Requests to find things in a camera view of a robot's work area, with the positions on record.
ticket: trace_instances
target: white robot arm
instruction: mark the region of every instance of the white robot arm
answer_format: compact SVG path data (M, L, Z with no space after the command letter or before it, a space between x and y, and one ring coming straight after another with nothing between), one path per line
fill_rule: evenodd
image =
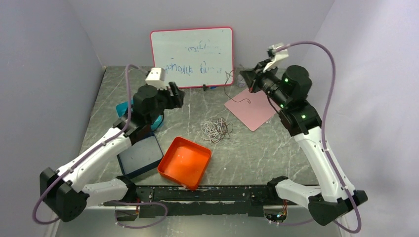
M163 69L152 68L147 84L133 96L130 119L126 112L99 141L77 158L56 171L47 168L40 174L43 201L61 220L71 221L89 206L111 200L132 200L136 196L136 185L123 176L103 183L87 183L110 159L145 138L164 110L183 106L184 92L174 82L169 83L169 90L164 78Z
M339 199L348 199L348 195L344 190L340 188L340 182L333 171L331 164L329 163L324 151L322 151L321 144L321 129L320 127L312 128L308 131L308 134L303 133L294 136L299 146L304 151L313 168L314 174L319 182L318 186L304 186L301 184L294 183L291 180L284 180L279 182L276 186L276 191L281 199L290 200L308 209L309 197L321 194L324 201L336 202ZM340 168L333 152L332 158L337 165L340 174L345 179L347 189L354 195L355 187L347 179L346 175Z
M271 105L273 100L281 108L276 111L281 123L304 151L319 182L319 186L304 186L281 176L268 182L268 185L274 187L278 198L307 208L317 223L326 225L353 209L350 199L360 205L368 198L364 191L356 190L348 180L331 149L328 147L327 151L323 150L322 120L316 109L306 100L312 84L308 71L301 66L292 65L281 78L276 77L276 65L288 56L285 50L277 52L281 46L283 44L268 48L269 59L259 62L251 70L241 71L240 74L245 79L249 92L262 90ZM341 175L345 187L342 187L336 172Z

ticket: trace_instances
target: pink mat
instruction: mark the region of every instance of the pink mat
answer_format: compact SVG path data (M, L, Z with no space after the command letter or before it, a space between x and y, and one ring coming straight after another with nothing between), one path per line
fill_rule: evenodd
M266 94L263 91L258 93L250 93L248 89L234 96L235 101L248 98L251 103L246 100L240 103L233 100L227 101L224 106L228 108L242 123L246 125L252 132L260 127L264 122L268 121L274 114L275 110L270 106ZM271 100L272 104L279 111L279 107Z

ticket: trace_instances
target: orange tray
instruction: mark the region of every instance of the orange tray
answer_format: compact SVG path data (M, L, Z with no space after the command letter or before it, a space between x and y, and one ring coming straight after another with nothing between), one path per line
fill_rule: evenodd
M160 162L160 175L195 190L211 159L211 150L176 137Z

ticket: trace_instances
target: white wall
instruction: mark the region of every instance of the white wall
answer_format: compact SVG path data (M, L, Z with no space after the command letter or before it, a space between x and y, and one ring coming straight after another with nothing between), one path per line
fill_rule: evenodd
M254 67L277 42L312 40L334 0L69 0L107 66L153 66L153 30L231 26L235 64ZM300 63L308 46L288 64Z
M0 1L0 236L43 236L39 174L79 154L102 75L66 0Z
M330 144L355 187L369 196L360 207L361 236L417 236L418 2L338 0L316 41L337 64L326 122ZM302 65L313 80L308 99L322 113L330 62L310 47Z

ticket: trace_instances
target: black joint housing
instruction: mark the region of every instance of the black joint housing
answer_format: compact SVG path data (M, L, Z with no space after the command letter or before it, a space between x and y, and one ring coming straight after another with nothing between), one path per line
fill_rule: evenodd
M58 174L51 168L46 168L40 174L41 195L58 178ZM64 222L78 217L86 208L88 194L77 193L63 180L60 180L43 199L45 204Z
M282 181L287 180L287 179L288 179L288 177L286 177L286 176L279 176L277 178L273 178L271 181L268 182L269 195L272 199L274 199L274 200L279 199L279 196L276 192L275 186L279 182L282 182Z
M133 97L134 111L145 116L148 115L150 111L156 110L158 107L157 95L158 91L154 86L141 86Z
M357 206L368 200L367 194L363 190L355 190L352 197ZM353 210L349 198L340 199L337 202L327 202L321 195L317 195L309 197L308 200L308 211L313 219L322 226Z
M299 107L280 110L279 118L291 137L300 133L307 135L308 130L322 126L319 114L307 101L300 103Z
M128 191L126 192L125 196L120 201L131 202L132 200L135 200L137 198L136 184L123 175L118 176L116 178L124 182L126 184L126 187L128 188Z

